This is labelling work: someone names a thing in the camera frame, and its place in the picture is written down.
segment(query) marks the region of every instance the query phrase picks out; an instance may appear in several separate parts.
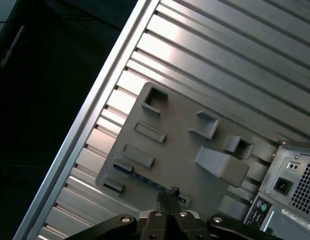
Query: ventilation grille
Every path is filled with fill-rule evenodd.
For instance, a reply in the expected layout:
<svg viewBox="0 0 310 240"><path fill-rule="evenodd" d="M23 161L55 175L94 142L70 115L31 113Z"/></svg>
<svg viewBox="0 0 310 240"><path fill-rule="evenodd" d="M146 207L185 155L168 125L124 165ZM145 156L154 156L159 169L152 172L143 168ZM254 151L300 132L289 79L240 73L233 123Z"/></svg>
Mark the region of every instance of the ventilation grille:
<svg viewBox="0 0 310 240"><path fill-rule="evenodd" d="M293 207L310 215L310 163L307 165L291 200Z"/></svg>

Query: rectangular slot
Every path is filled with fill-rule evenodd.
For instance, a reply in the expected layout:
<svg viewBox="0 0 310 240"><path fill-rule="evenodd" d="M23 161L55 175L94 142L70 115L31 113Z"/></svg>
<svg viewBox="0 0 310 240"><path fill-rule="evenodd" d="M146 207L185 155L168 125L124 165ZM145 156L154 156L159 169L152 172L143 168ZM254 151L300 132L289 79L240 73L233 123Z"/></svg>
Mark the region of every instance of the rectangular slot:
<svg viewBox="0 0 310 240"><path fill-rule="evenodd" d="M213 135L219 125L219 121L213 117L211 117L207 112L204 110L200 110L196 113L197 117L204 122L205 129L198 130L196 128L190 128L188 131L192 134L195 134L198 137L204 137L206 139L211 140Z"/></svg>
<svg viewBox="0 0 310 240"><path fill-rule="evenodd" d="M124 184L106 176L104 179L103 186L106 187L107 189L110 189L116 193L121 193L124 188Z"/></svg>
<svg viewBox="0 0 310 240"><path fill-rule="evenodd" d="M142 123L142 122L138 122L135 126L135 130L159 143L163 143L164 139L166 137L166 134L157 130L156 128Z"/></svg>
<svg viewBox="0 0 310 240"><path fill-rule="evenodd" d="M159 116L161 112L159 110L159 106L165 104L167 99L168 94L166 92L152 87L149 90L147 97L145 98L145 101L141 104L141 107L149 111L150 113Z"/></svg>
<svg viewBox="0 0 310 240"><path fill-rule="evenodd" d="M115 158L114 163L113 163L114 167L119 167L121 169L123 169L126 172L132 172L133 170L133 165L129 164L128 162L124 162L118 158Z"/></svg>
<svg viewBox="0 0 310 240"><path fill-rule="evenodd" d="M123 154L125 157L142 164L143 166L150 168L154 158L147 155L146 153L136 149L135 147L132 147L130 145L125 145L123 149Z"/></svg>
<svg viewBox="0 0 310 240"><path fill-rule="evenodd" d="M249 159L254 148L254 144L251 144L243 140L240 136L229 135L223 149L225 151L234 153L235 157L241 159Z"/></svg>
<svg viewBox="0 0 310 240"><path fill-rule="evenodd" d="M145 99L145 103L153 106L155 102L166 102L168 99L168 94L162 90L152 87Z"/></svg>

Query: bolt head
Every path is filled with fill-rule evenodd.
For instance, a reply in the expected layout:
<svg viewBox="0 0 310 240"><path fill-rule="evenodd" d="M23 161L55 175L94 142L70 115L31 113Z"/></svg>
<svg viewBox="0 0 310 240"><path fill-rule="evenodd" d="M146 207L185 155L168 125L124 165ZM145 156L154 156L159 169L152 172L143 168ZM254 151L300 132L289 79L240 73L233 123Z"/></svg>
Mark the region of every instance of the bolt head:
<svg viewBox="0 0 310 240"><path fill-rule="evenodd" d="M121 221L122 221L123 223L128 223L130 220L131 220L131 218L128 217L128 216L123 217L123 218L121 219Z"/></svg>
<svg viewBox="0 0 310 240"><path fill-rule="evenodd" d="M215 223L221 223L221 222L223 222L223 219L221 219L220 217L218 217L218 216L216 216L216 217L214 217L213 218L213 221L215 222Z"/></svg>
<svg viewBox="0 0 310 240"><path fill-rule="evenodd" d="M179 215L180 215L181 217L186 217L186 216L187 216L187 212L186 212L186 211L181 211L181 212L179 213Z"/></svg>

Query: metal groove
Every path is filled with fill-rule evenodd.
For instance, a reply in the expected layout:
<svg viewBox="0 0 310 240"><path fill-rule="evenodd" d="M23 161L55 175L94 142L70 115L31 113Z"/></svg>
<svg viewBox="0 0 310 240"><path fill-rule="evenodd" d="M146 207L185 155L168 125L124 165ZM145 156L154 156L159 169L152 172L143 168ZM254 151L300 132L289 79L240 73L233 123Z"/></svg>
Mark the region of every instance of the metal groove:
<svg viewBox="0 0 310 240"><path fill-rule="evenodd" d="M185 7L209 18L209 19L212 19L213 21L225 26L226 28L229 28L231 29L232 31L268 48L269 50L273 51L273 52L276 52L277 54L289 59L290 61L296 63L296 64L299 64L301 66L303 66L304 68L307 68L310 70L310 59L309 60L301 60L301 59L298 59L297 56L295 55L292 55L292 54L288 54L287 52L283 51L282 49L278 49L274 46L272 46L269 42L264 42L262 41L261 39L259 39L258 37L254 36L254 35L251 35L251 34L248 34L247 32L239 29L238 27L235 27L234 25L230 24L229 22L226 22L225 20L222 20L220 18L218 18L217 16L214 16L212 14L209 14L207 13L206 11L204 11L203 9L201 9L200 7L202 7L203 5L199 5L199 6L196 6L194 4L190 4L188 3L190 0L177 0L176 2L184 5ZM209 2L205 2L206 6L210 6L210 2L211 1L217 1L217 0L208 0Z"/></svg>
<svg viewBox="0 0 310 240"><path fill-rule="evenodd" d="M274 7L286 12L297 19L304 21L305 23L310 25L310 11L307 9L301 9L301 5L298 3L289 2L287 0L262 0Z"/></svg>
<svg viewBox="0 0 310 240"><path fill-rule="evenodd" d="M298 41L298 42L300 42L300 43L302 43L302 44L304 44L310 48L310 39L309 39L309 41L307 41L307 40L301 38L298 34L292 34L292 33L288 32L288 30L285 30L279 26L276 26L272 22L263 19L262 17L258 16L256 13L248 11L247 9L243 8L243 4L246 4L245 2L241 2L241 6L239 6L240 5L239 2L237 2L238 3L238 5L237 5L234 2L231 2L231 0L218 0L218 1L227 5L227 6L230 6L231 8L249 16L250 18L257 20L257 21L265 24L266 26L278 31L279 33L286 35L287 37L292 38L292 39L294 39L294 40L296 40L296 41Z"/></svg>
<svg viewBox="0 0 310 240"><path fill-rule="evenodd" d="M287 76L291 76L294 79L296 75L294 72L310 79L310 71L293 63L286 58L276 54L275 52L251 41L242 35L230 30L229 28L201 15L189 8L178 4L172 0L162 0L161 4L156 9L161 14L168 16L169 19L174 19L183 25L187 25L190 28L205 34L209 38L214 38L215 40L222 41L222 44L229 46L230 48L237 49L238 52L246 54L247 57L255 59L256 62L262 62L268 67L275 65L275 70L282 69L285 66L285 70L281 72L285 74L287 71L290 73ZM310 82L304 84L306 87L310 86Z"/></svg>
<svg viewBox="0 0 310 240"><path fill-rule="evenodd" d="M310 94L310 79L308 77L306 78L302 76L301 74L297 75L297 72L293 72L290 68L283 66L282 64L279 64L278 62L271 59L269 56L266 56L263 53L254 51L252 48L247 47L244 44L241 44L235 39L231 39L227 36L224 36L223 34L218 34L214 30L210 30L208 27L206 28L200 27L200 25L195 22L193 22L193 26L191 26L191 24L186 24L185 22L189 22L189 21L187 21L186 18L183 18L180 15L178 19L183 20L183 23L181 23L180 21L172 17L173 15L172 10L165 9L162 7L162 5L158 6L157 10L159 11L157 13L157 16L163 18L164 20L167 20L176 26L184 28L190 33L193 33L194 35L199 36L200 38L203 38L215 44L216 46L219 46L229 51L230 53L241 57L242 59L248 62L251 62L257 67L267 72L270 72L277 78L280 78ZM297 76L299 78L298 81L294 79L293 76Z"/></svg>

